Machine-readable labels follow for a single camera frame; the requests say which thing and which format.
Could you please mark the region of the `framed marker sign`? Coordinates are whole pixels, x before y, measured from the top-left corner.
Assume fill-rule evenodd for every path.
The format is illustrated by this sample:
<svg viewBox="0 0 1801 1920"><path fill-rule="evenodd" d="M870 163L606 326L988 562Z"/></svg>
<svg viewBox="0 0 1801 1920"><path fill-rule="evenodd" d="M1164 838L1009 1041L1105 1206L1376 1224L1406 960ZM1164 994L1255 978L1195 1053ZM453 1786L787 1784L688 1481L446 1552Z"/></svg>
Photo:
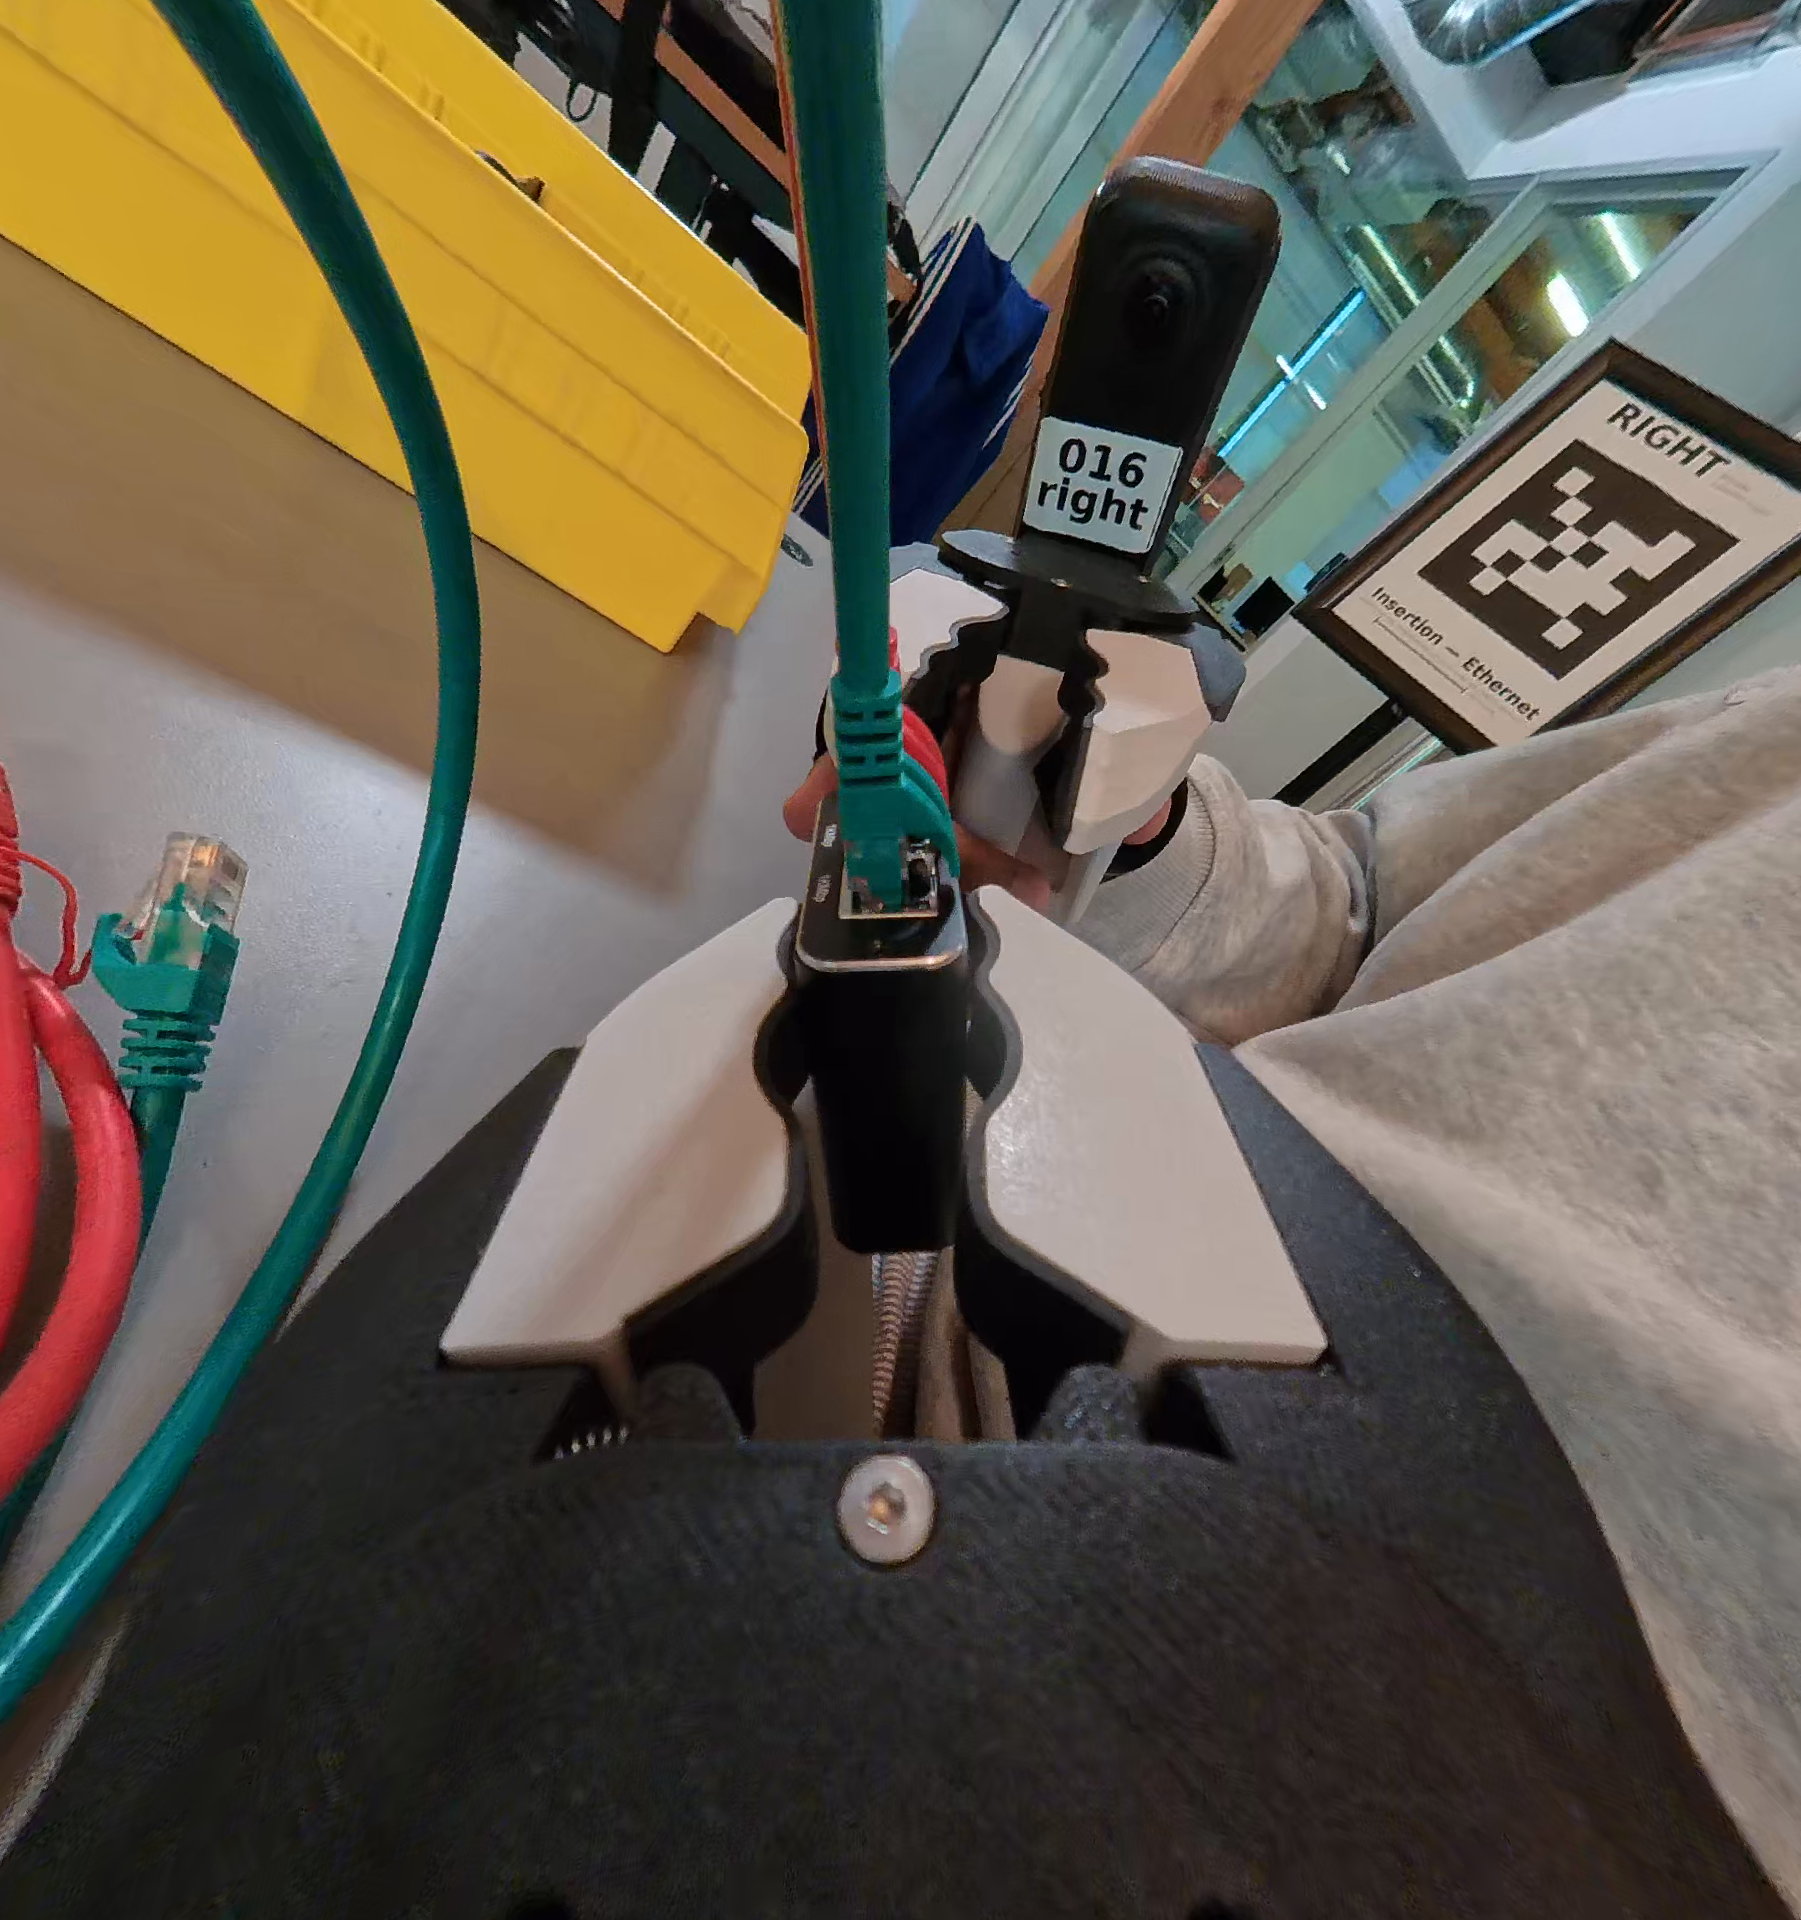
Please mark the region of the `framed marker sign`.
<svg viewBox="0 0 1801 1920"><path fill-rule="evenodd" d="M1613 713L1796 578L1801 409L1605 345L1317 576L1297 630L1371 701L1256 787L1327 801Z"/></svg>

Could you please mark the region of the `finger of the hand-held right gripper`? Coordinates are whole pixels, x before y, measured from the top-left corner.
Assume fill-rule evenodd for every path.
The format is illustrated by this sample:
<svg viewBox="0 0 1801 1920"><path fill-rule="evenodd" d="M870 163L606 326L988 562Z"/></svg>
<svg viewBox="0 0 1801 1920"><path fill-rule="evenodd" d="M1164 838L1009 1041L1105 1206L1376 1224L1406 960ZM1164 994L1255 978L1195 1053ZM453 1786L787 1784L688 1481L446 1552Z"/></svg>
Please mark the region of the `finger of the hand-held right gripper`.
<svg viewBox="0 0 1801 1920"><path fill-rule="evenodd" d="M1085 635L1096 670L1057 775L1057 925L1076 925L1114 857L1170 805L1209 725L1190 646L1153 635Z"/></svg>
<svg viewBox="0 0 1801 1920"><path fill-rule="evenodd" d="M962 578L915 568L890 591L896 670L907 711L952 727L972 693L980 727L1023 725L1023 673L1007 655L1013 609Z"/></svg>

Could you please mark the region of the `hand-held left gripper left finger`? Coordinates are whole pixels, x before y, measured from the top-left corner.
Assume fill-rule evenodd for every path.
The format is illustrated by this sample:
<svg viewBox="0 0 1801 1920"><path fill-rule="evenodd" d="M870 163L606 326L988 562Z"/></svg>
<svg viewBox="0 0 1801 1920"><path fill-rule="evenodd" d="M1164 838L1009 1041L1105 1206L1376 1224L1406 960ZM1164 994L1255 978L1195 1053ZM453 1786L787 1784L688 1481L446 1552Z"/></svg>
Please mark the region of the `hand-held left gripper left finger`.
<svg viewBox="0 0 1801 1920"><path fill-rule="evenodd" d="M744 1431L819 1291L794 1117L794 903L671 962L579 1045L438 1343L464 1370L582 1365L619 1413L693 1365Z"/></svg>

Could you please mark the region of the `black ethernet adapter with braided cable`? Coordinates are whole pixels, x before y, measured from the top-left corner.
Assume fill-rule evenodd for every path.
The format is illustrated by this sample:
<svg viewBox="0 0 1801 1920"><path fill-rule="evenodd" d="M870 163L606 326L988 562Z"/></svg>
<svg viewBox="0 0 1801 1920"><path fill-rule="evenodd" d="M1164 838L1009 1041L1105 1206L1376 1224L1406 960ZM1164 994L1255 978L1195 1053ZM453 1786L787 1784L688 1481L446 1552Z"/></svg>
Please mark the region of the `black ethernet adapter with braided cable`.
<svg viewBox="0 0 1801 1920"><path fill-rule="evenodd" d="M907 843L903 896L848 871L834 798L819 805L792 925L792 1012L816 1106L833 1234L870 1259L873 1428L911 1430L920 1330L964 1188L971 950L962 887Z"/></svg>

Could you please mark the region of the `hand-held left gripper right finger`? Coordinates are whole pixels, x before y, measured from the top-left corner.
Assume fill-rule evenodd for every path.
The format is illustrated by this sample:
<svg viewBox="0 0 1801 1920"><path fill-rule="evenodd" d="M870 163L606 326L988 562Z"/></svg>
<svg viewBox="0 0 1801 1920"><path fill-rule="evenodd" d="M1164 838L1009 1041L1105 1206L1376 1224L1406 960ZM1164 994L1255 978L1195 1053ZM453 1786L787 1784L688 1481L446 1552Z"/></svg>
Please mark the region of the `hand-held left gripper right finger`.
<svg viewBox="0 0 1801 1920"><path fill-rule="evenodd" d="M1038 1428L1072 1370L1308 1370L1327 1335L1188 1029L1002 887L968 899L975 997L958 1307Z"/></svg>

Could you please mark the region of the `person's right forearm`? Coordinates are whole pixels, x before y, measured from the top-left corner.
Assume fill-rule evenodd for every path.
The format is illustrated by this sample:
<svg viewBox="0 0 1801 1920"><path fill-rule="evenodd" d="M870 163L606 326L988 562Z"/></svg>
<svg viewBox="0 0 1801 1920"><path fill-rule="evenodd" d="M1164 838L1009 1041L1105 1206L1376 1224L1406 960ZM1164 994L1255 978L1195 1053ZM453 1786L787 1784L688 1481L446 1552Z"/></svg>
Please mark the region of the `person's right forearm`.
<svg viewBox="0 0 1801 1920"><path fill-rule="evenodd" d="M1076 936L1202 1041L1331 1009L1371 946L1371 815L1250 801L1209 757L1176 802L1149 858L1102 878Z"/></svg>

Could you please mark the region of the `person's right hand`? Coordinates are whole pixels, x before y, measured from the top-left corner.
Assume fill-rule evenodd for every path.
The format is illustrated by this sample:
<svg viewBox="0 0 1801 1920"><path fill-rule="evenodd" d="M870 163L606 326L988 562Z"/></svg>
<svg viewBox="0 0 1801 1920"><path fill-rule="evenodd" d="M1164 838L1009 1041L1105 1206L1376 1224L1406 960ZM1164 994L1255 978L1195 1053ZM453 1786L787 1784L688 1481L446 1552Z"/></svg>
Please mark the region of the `person's right hand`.
<svg viewBox="0 0 1801 1920"><path fill-rule="evenodd" d="M800 841L810 841L820 805L838 791L838 770L825 754L816 757L801 783L784 805L784 820L790 834ZM988 887L1007 894L1035 912L1045 912L1054 898L1054 885L1046 868L1020 857L1013 851L972 834L965 825L956 824L956 841L960 851L960 882L964 894L984 892Z"/></svg>

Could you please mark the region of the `blue cloth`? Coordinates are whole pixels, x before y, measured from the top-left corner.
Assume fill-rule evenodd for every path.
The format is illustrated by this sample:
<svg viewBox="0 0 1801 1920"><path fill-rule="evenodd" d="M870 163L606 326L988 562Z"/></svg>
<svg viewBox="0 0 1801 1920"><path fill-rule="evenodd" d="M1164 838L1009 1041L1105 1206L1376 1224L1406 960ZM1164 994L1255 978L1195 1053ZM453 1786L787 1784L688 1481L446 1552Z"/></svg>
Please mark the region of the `blue cloth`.
<svg viewBox="0 0 1801 1920"><path fill-rule="evenodd" d="M914 293L887 313L890 545L933 541L1002 454L1049 308L972 218L920 247L903 214L887 246Z"/></svg>

